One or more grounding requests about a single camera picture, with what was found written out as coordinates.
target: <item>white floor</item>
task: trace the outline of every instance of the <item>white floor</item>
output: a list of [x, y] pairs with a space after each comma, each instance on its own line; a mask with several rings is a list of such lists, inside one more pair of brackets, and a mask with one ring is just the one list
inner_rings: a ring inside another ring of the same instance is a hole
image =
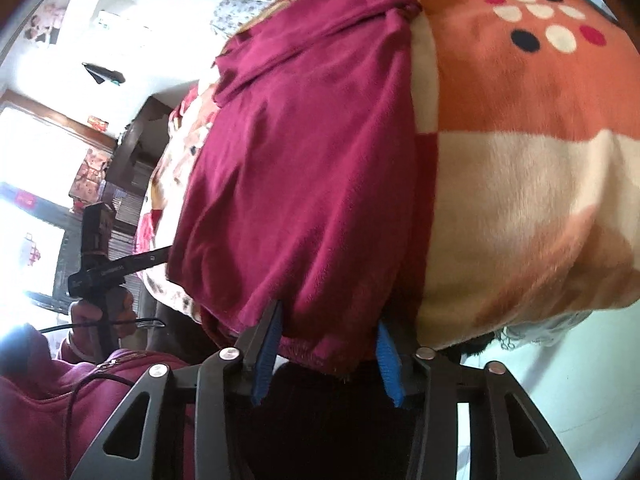
[[[595, 312], [549, 348], [493, 343], [468, 366], [502, 361], [520, 381], [583, 480], [614, 480], [640, 441], [640, 303]], [[459, 405], [458, 480], [469, 478], [468, 410]]]

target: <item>white wall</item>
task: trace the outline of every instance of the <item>white wall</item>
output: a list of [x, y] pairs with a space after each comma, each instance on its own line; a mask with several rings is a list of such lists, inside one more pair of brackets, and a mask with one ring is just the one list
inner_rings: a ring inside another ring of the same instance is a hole
[[[147, 97], [196, 80], [211, 65], [222, 47], [209, 27], [219, 1], [71, 0], [58, 44], [42, 49], [18, 40], [0, 67], [0, 84], [81, 123], [97, 116], [117, 137]], [[97, 27], [99, 10], [149, 28], [145, 45]], [[82, 62], [120, 71], [127, 81], [97, 85]]]
[[614, 480], [640, 442], [639, 329], [636, 303], [594, 312], [556, 346], [506, 352], [494, 344], [466, 364], [504, 362], [558, 435], [582, 480]]
[[82, 38], [97, 3], [69, 2], [57, 45], [37, 48], [18, 38], [0, 67], [0, 80], [81, 123], [89, 115], [107, 115], [104, 102], [110, 100], [113, 89], [96, 85], [81, 64], [86, 50]]

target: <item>red sticker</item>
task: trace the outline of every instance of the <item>red sticker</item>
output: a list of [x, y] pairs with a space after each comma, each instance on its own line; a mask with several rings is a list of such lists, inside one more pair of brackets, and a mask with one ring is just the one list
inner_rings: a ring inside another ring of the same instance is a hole
[[34, 209], [36, 207], [37, 198], [26, 191], [18, 191], [15, 194], [15, 205], [24, 209]]
[[109, 123], [107, 121], [103, 121], [102, 119], [98, 119], [95, 116], [90, 115], [86, 122], [91, 126], [94, 130], [98, 130], [99, 132], [106, 132], [109, 127]]

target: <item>person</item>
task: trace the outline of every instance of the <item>person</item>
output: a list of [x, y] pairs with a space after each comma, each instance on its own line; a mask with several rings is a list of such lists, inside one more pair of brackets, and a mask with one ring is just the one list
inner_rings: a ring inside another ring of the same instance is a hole
[[[119, 321], [135, 320], [132, 304], [129, 294]], [[85, 301], [70, 308], [73, 324], [101, 315]], [[120, 338], [135, 329], [135, 324], [116, 328]], [[91, 348], [87, 328], [71, 330], [55, 358], [46, 338], [29, 325], [0, 341], [0, 362], [10, 363], [0, 365], [3, 478], [69, 478], [130, 385], [151, 365], [161, 362], [174, 370], [188, 365], [164, 352], [119, 349], [96, 367], [89, 362]], [[87, 383], [97, 370], [127, 384]], [[262, 404], [238, 408], [234, 416], [241, 453], [255, 480], [404, 478], [415, 425], [415, 413], [395, 409], [386, 396], [375, 362], [343, 378], [287, 363], [274, 374]], [[193, 427], [184, 431], [184, 478], [191, 479]]]

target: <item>triangular cutout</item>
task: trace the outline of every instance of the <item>triangular cutout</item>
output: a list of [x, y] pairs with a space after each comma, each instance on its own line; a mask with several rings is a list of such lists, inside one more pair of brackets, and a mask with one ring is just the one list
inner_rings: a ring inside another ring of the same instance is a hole
[[120, 419], [104, 443], [103, 449], [107, 455], [121, 456], [131, 460], [138, 458], [148, 406], [149, 394], [146, 392], [133, 401], [125, 416]]
[[504, 401], [507, 406], [515, 455], [518, 458], [523, 458], [548, 453], [548, 444], [517, 397], [513, 394], [506, 394]]

